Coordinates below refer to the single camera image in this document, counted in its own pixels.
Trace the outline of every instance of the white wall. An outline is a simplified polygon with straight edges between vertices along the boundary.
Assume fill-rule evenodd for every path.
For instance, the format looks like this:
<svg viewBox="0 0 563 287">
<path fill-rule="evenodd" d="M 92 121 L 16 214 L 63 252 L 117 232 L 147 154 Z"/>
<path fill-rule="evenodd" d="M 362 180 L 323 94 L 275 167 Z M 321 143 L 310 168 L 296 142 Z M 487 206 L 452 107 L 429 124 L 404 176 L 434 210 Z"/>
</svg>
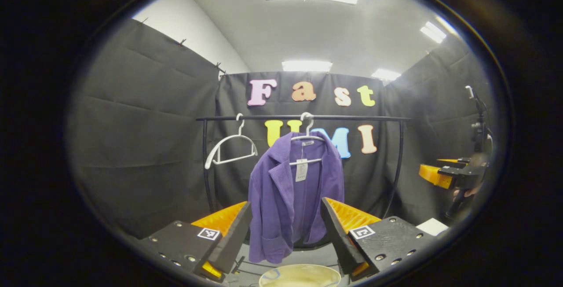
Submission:
<svg viewBox="0 0 563 287">
<path fill-rule="evenodd" d="M 133 18 L 183 43 L 227 73 L 250 72 L 246 63 L 194 0 L 156 0 Z"/>
</svg>

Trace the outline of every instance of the hanger hook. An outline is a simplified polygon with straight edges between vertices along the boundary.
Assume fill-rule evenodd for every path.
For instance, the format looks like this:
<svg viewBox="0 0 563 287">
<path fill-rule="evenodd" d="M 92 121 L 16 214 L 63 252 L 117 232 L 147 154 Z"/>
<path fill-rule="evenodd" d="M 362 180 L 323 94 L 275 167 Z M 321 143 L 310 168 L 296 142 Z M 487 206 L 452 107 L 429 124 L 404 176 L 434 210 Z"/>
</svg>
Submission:
<svg viewBox="0 0 563 287">
<path fill-rule="evenodd" d="M 239 117 L 241 117 L 242 115 L 243 115 L 242 113 L 237 114 L 237 121 L 239 120 Z M 245 119 L 243 119 L 243 123 L 241 124 L 241 126 L 239 126 L 239 135 L 242 135 L 243 126 L 245 126 Z"/>
<path fill-rule="evenodd" d="M 303 112 L 303 114 L 301 114 L 301 122 L 303 122 L 303 120 L 305 119 L 305 117 L 307 117 L 309 119 L 309 125 L 307 125 L 307 136 L 309 136 L 309 129 L 311 129 L 313 127 L 313 115 L 311 113 L 308 112 Z"/>
</svg>

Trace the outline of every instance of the colorful foam letter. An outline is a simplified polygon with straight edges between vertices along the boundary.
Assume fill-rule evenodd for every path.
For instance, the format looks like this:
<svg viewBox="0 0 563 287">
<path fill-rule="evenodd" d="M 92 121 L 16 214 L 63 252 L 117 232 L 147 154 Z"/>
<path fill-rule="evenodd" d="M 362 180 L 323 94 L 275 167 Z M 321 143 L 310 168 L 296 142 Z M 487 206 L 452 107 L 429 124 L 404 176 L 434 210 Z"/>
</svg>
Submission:
<svg viewBox="0 0 563 287">
<path fill-rule="evenodd" d="M 252 85 L 252 92 L 248 105 L 264 105 L 266 100 L 262 99 L 262 95 L 269 98 L 272 94 L 272 87 L 278 86 L 275 79 L 267 80 L 250 80 Z"/>
<path fill-rule="evenodd" d="M 326 131 L 324 129 L 312 129 L 311 132 L 321 132 L 328 138 L 330 138 L 330 136 L 326 134 Z M 351 156 L 350 152 L 348 152 L 348 132 L 350 132 L 350 130 L 348 130 L 346 127 L 338 127 L 334 131 L 332 139 L 330 139 L 332 144 L 334 144 L 334 146 L 336 146 L 336 149 L 338 149 L 340 158 L 348 158 Z"/>
<path fill-rule="evenodd" d="M 280 138 L 280 127 L 282 127 L 283 122 L 280 120 L 269 120 L 264 125 L 268 128 L 268 146 L 272 147 L 274 142 Z"/>
<path fill-rule="evenodd" d="M 289 127 L 291 127 L 291 131 L 292 132 L 298 132 L 299 131 L 299 127 L 303 124 L 303 122 L 299 121 L 299 120 L 289 120 L 287 121 L 287 125 Z"/>
<path fill-rule="evenodd" d="M 372 125 L 358 126 L 358 131 L 362 132 L 362 142 L 364 143 L 362 153 L 364 154 L 375 153 L 377 151 L 377 147 L 373 144 L 372 130 Z"/>
<path fill-rule="evenodd" d="M 352 104 L 352 100 L 350 100 L 350 97 L 348 96 L 350 95 L 348 89 L 338 87 L 334 89 L 334 95 L 336 95 L 334 101 L 336 101 L 336 104 L 340 105 L 341 107 L 349 107 L 350 104 Z"/>
<path fill-rule="evenodd" d="M 316 94 L 313 91 L 313 84 L 310 82 L 297 82 L 297 84 L 293 85 L 293 90 L 295 91 L 291 94 L 291 98 L 295 101 L 312 101 L 316 98 Z"/>
<path fill-rule="evenodd" d="M 360 93 L 360 98 L 362 99 L 362 103 L 368 107 L 373 107 L 376 102 L 370 98 L 370 95 L 373 94 L 373 90 L 370 90 L 368 86 L 362 86 L 358 88 L 358 92 Z"/>
</svg>

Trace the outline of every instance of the purple jacket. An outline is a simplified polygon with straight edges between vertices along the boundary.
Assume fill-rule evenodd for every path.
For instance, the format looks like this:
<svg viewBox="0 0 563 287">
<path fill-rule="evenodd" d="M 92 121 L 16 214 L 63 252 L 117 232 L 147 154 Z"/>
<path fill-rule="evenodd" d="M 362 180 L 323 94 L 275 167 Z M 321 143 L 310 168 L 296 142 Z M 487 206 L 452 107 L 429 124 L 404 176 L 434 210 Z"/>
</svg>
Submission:
<svg viewBox="0 0 563 287">
<path fill-rule="evenodd" d="M 320 216 L 321 198 L 344 202 L 344 173 L 338 150 L 321 132 L 310 135 L 323 138 L 291 141 L 303 133 L 291 132 L 279 138 L 260 158 L 252 170 L 248 201 L 252 207 L 249 259 L 280 263 L 293 251 L 293 243 L 304 237 L 304 243 L 322 239 L 326 228 Z M 303 142 L 313 145 L 302 146 Z M 296 182 L 299 158 L 317 159 L 308 163 L 307 177 Z"/>
</svg>

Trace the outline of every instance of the price tag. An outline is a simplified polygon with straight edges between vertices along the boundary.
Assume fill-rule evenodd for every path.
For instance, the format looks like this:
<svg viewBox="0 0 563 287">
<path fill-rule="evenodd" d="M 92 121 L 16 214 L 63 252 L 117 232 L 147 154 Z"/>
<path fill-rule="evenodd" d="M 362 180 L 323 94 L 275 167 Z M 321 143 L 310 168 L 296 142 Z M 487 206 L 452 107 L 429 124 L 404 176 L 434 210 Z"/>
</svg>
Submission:
<svg viewBox="0 0 563 287">
<path fill-rule="evenodd" d="M 301 162 L 305 162 L 307 161 L 307 159 L 298 159 L 297 162 L 297 173 L 295 173 L 295 182 L 298 181 L 303 181 L 305 179 L 307 179 L 307 168 L 308 168 L 308 163 L 301 163 Z"/>
</svg>

